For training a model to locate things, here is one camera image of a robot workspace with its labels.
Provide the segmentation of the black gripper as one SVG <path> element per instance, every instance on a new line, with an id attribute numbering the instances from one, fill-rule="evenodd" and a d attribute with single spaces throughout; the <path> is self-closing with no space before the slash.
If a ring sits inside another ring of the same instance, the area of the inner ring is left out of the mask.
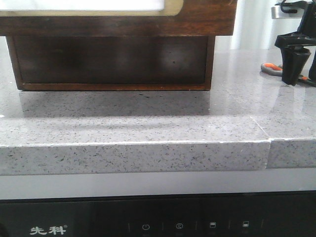
<path id="1" fill-rule="evenodd" d="M 288 85 L 296 85 L 302 69 L 311 52 L 303 46 L 316 45 L 316 1 L 295 1 L 286 3 L 282 0 L 276 4 L 280 6 L 282 13 L 296 14 L 303 9 L 303 15 L 297 31 L 284 35 L 278 35 L 275 46 L 281 49 L 282 55 L 282 81 Z M 316 81 L 316 69 L 309 70 L 309 79 Z"/>

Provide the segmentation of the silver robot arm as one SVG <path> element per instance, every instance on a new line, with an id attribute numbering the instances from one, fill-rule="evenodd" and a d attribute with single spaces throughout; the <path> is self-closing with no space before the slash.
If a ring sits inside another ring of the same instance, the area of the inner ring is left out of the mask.
<path id="1" fill-rule="evenodd" d="M 301 18 L 300 25 L 295 32 L 278 35 L 275 46 L 282 55 L 282 81 L 289 85 L 296 85 L 298 81 L 311 86 L 316 85 L 316 61 L 314 60 L 307 77 L 301 76 L 302 69 L 311 52 L 307 46 L 316 44 L 316 2 L 281 1 L 272 7 L 272 18 Z"/>

